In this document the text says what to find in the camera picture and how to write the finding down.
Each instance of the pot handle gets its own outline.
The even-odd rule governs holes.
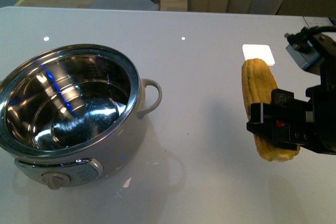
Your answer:
[[[158,90],[159,95],[157,97],[157,100],[151,106],[137,111],[139,119],[142,119],[146,114],[155,110],[159,106],[162,100],[162,89],[156,81],[151,80],[151,79],[141,79],[141,83],[142,83],[143,89],[145,89],[147,86],[155,87]]]

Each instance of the white table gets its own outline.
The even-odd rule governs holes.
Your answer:
[[[114,175],[53,191],[0,149],[0,223],[335,223],[336,157],[302,149],[269,163],[246,130],[242,45],[269,45],[278,86],[307,100],[319,77],[299,69],[284,39],[305,25],[285,16],[0,9],[0,79],[43,51],[90,43],[123,52],[163,89],[141,149]],[[150,103],[156,94],[147,92]]]

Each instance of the pot rim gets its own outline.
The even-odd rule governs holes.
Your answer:
[[[6,111],[8,101],[13,91],[23,82],[29,75],[35,74],[40,67],[50,64],[60,58],[92,55],[95,57],[103,57],[117,63],[128,75],[130,80],[130,97],[123,113],[112,123],[105,131],[94,138],[83,143],[58,150],[42,150],[33,148],[21,143],[11,132],[9,132],[6,123]],[[25,63],[21,64],[13,70],[0,84],[0,147],[16,157],[38,158],[38,159],[54,159],[70,156],[83,151],[107,136],[113,134],[121,124],[129,117],[139,97],[141,80],[138,71],[133,62],[123,53],[102,45],[96,44],[75,44],[69,46],[58,47],[49,51],[45,51]]]

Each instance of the corn cob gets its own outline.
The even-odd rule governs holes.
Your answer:
[[[241,68],[243,98],[248,120],[248,107],[252,103],[271,103],[271,91],[278,88],[275,79],[261,59],[246,60]],[[261,137],[254,135],[259,155],[267,161],[287,161],[299,154],[300,146],[296,151],[276,148]]]

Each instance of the pot inner bowl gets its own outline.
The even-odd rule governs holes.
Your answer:
[[[7,128],[22,144],[58,150],[84,143],[125,111],[130,79],[116,62],[77,55],[48,60],[14,90]]]

